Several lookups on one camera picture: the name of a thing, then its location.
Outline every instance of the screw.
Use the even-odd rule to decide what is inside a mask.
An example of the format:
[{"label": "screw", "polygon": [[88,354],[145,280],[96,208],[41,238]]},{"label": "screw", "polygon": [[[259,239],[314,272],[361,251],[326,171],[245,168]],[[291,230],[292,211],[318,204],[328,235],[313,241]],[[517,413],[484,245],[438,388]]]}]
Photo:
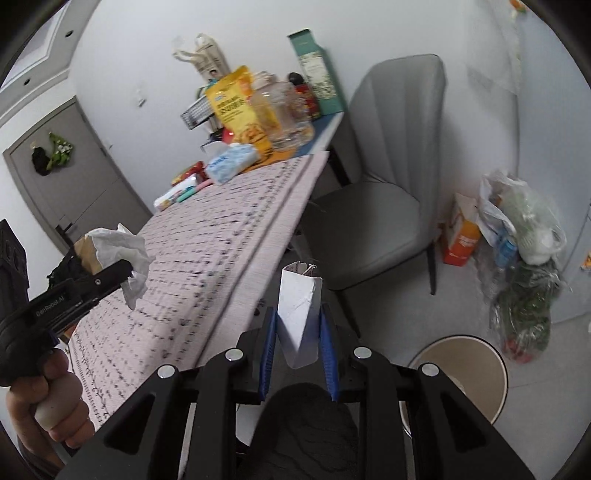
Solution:
[{"label": "screw", "polygon": [[360,360],[364,360],[364,359],[369,358],[371,356],[371,350],[369,348],[367,348],[366,346],[358,346],[353,351],[353,354],[354,354],[354,356],[356,356]]},{"label": "screw", "polygon": [[170,378],[174,375],[174,367],[172,365],[163,365],[158,369],[158,376],[160,378]]},{"label": "screw", "polygon": [[439,367],[435,364],[424,364],[421,371],[428,377],[436,377],[439,375]]},{"label": "screw", "polygon": [[243,356],[244,353],[242,353],[242,350],[240,350],[239,348],[230,348],[230,350],[226,352],[226,360],[230,362],[240,360]]}]

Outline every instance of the door handle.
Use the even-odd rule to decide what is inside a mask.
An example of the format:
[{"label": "door handle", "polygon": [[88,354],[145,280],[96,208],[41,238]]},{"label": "door handle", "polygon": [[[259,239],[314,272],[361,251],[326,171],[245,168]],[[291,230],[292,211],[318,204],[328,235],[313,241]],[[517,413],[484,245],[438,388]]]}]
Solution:
[{"label": "door handle", "polygon": [[68,225],[66,228],[62,228],[60,225],[56,226],[57,234],[62,238],[64,242],[66,242],[67,246],[70,248],[74,248],[74,242],[72,239],[67,235],[67,231],[72,228],[72,224]]}]

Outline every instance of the blue gripper pad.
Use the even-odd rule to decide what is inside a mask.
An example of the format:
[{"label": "blue gripper pad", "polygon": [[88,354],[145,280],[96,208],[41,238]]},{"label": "blue gripper pad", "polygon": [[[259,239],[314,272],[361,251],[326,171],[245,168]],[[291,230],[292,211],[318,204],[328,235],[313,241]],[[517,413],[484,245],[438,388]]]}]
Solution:
[{"label": "blue gripper pad", "polygon": [[272,310],[271,321],[267,327],[267,337],[265,338],[265,346],[261,355],[261,365],[259,368],[259,398],[264,401],[269,393],[269,385],[271,384],[271,371],[273,369],[273,356],[275,355],[275,342],[277,341],[277,311]]},{"label": "blue gripper pad", "polygon": [[330,328],[322,308],[320,309],[320,353],[324,364],[326,388],[332,400],[337,401],[339,399],[339,364],[333,347]]}]

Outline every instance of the glass jar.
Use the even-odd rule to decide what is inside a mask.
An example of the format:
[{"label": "glass jar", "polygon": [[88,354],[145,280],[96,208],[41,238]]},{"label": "glass jar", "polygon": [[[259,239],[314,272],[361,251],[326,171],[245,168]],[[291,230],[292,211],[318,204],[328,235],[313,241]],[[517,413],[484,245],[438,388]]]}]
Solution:
[{"label": "glass jar", "polygon": [[278,151],[298,148],[314,138],[306,101],[289,82],[276,75],[258,72],[252,81],[250,103],[256,116]]}]

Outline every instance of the orange box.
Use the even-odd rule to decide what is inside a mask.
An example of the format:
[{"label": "orange box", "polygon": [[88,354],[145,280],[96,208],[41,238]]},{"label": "orange box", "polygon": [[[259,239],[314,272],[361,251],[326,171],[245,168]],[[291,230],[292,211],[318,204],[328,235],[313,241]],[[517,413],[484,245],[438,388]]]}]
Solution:
[{"label": "orange box", "polygon": [[441,235],[444,263],[458,267],[466,264],[480,240],[477,215],[476,200],[456,193],[452,216]]}]

